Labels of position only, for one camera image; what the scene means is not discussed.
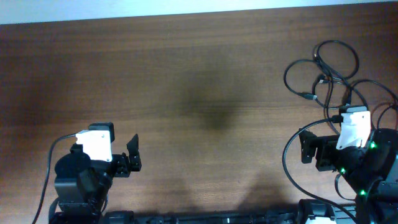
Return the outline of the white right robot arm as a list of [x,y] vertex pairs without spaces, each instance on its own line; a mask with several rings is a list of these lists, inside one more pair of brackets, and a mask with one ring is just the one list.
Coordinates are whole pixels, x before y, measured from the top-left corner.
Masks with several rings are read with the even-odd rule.
[[299,134],[302,162],[316,159],[318,171],[337,171],[356,192],[360,223],[397,223],[397,131],[371,132],[364,148],[336,149],[338,136]]

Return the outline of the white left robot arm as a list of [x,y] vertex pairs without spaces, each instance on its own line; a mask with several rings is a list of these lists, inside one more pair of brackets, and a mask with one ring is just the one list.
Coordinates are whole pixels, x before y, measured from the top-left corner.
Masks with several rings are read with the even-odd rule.
[[58,197],[49,208],[49,223],[134,223],[134,212],[104,212],[114,178],[128,178],[142,167],[139,136],[126,144],[128,153],[113,154],[111,162],[94,161],[74,144],[55,165]]

